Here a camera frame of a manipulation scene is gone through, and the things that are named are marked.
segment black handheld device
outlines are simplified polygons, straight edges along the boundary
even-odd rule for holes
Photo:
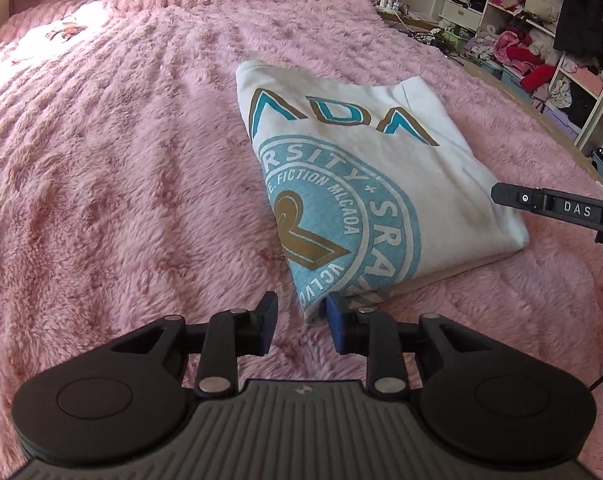
[[[602,200],[553,189],[534,189],[501,182],[492,188],[491,197],[496,204],[592,229],[597,232],[595,242],[603,244]],[[594,390],[602,382],[603,377],[591,389]]]
[[[367,358],[365,384],[250,378],[240,391],[236,358],[268,352],[277,311],[268,292],[207,324],[166,316],[27,381],[12,418],[29,462],[12,479],[595,478],[577,461],[588,388],[438,314],[401,323],[330,294],[335,350]]]

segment black cable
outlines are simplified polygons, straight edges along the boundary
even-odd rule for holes
[[[603,383],[603,375],[590,386],[590,391],[593,391],[601,383]]]

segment ribbed gray handle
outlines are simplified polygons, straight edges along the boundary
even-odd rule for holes
[[[133,462],[68,470],[30,462],[13,480],[592,480],[577,462],[535,472],[467,463],[438,446],[410,408],[358,381],[249,381],[204,402],[166,447]]]

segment black round disc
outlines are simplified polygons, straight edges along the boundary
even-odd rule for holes
[[[595,402],[573,376],[521,355],[464,354],[425,383],[421,412],[445,444],[505,468],[574,459],[595,422]]]
[[[89,466],[122,462],[168,439],[187,398],[179,381],[145,355],[86,354],[19,389],[12,419],[33,457]]]

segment white drawer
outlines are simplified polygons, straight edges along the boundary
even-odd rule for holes
[[[440,16],[449,22],[456,23],[457,25],[469,28],[470,30],[477,30],[479,28],[479,22],[481,21],[481,12],[465,9],[450,0],[444,1]]]

